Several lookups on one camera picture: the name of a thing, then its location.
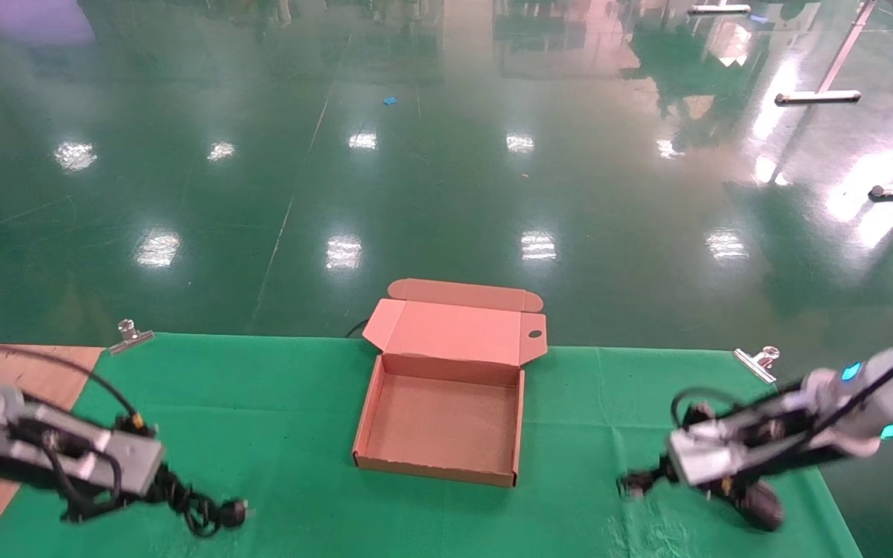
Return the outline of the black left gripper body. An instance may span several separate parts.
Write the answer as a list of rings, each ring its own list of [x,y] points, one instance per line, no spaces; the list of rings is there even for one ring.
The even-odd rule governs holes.
[[[0,440],[0,479],[56,492],[67,504],[63,522],[142,501],[163,463],[156,438],[74,418],[22,418]]]

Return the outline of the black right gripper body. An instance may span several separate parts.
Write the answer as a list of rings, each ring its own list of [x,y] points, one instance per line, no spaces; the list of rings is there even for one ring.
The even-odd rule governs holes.
[[[681,479],[722,490],[724,477],[758,479],[828,463],[828,444],[814,433],[819,414],[804,392],[780,390],[751,403],[717,390],[688,390],[681,416]]]

